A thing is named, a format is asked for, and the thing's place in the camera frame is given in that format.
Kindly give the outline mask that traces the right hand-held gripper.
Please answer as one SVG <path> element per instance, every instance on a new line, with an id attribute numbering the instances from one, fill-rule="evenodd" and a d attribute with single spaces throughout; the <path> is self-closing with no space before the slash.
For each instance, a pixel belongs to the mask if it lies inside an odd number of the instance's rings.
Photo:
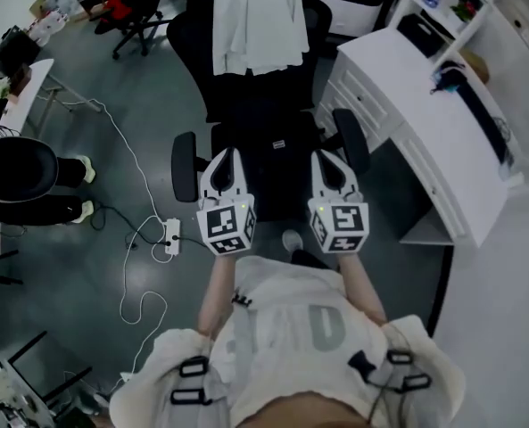
<path id="1" fill-rule="evenodd" d="M 369 207 L 355 172 L 339 156 L 316 150 L 311 155 L 311 185 L 310 228 L 321 251 L 358 252 L 369 235 Z"/>

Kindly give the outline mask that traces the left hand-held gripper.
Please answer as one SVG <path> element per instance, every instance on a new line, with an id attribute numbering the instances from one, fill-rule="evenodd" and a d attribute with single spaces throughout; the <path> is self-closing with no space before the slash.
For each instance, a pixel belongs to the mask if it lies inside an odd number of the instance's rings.
<path id="1" fill-rule="evenodd" d="M 221 151 L 201 176 L 196 213 L 203 243 L 215 256 L 225 256 L 252 247 L 256 226 L 254 196 L 247 193 L 244 165 L 233 147 Z M 245 194 L 234 198 L 222 194 Z"/>

